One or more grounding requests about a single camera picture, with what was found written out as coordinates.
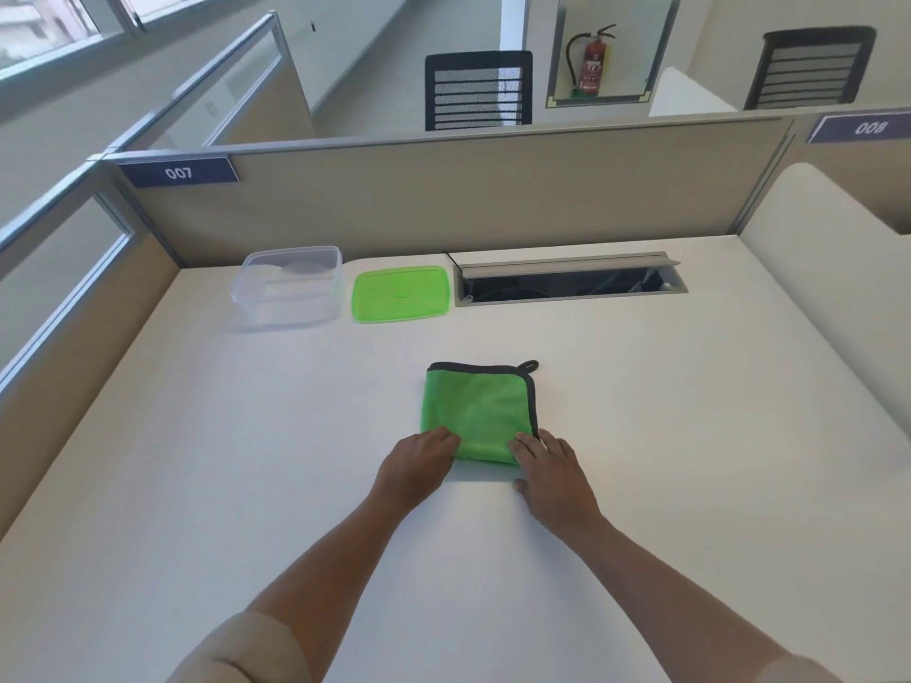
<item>person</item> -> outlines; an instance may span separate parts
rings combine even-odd
[[[673,683],[837,683],[637,545],[601,515],[572,447],[541,429],[509,442],[531,515],[586,563]],[[400,441],[336,528],[216,628],[168,683],[321,683],[395,528],[443,482],[460,439]]]

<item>black mesh chair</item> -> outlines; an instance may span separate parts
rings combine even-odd
[[[870,26],[766,33],[744,110],[854,102],[873,52]]]
[[[530,125],[531,69],[527,50],[428,55],[425,129]]]

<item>hand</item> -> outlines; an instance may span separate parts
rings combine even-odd
[[[371,495],[410,513],[443,483],[461,442],[445,426],[402,439],[382,461]]]
[[[508,443],[526,476],[513,486],[529,505],[531,515],[570,544],[580,534],[607,521],[598,509],[576,452],[550,432],[541,429],[539,433],[540,441],[528,434],[516,434]]]

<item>blue number plate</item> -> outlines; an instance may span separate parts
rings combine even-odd
[[[149,160],[124,163],[120,169],[136,189],[240,182],[227,157]]]
[[[808,144],[847,144],[854,141],[893,141],[911,138],[911,112],[826,114]]]

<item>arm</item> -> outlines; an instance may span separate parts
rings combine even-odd
[[[313,683],[320,683],[332,664],[395,528],[438,489],[458,445],[458,436],[444,427],[400,441],[380,465],[363,503],[248,607],[290,629]]]
[[[541,525],[598,577],[649,643],[673,683],[752,683],[788,656],[728,609],[601,515],[595,494],[563,439],[518,434],[509,449],[526,473],[516,489]]]

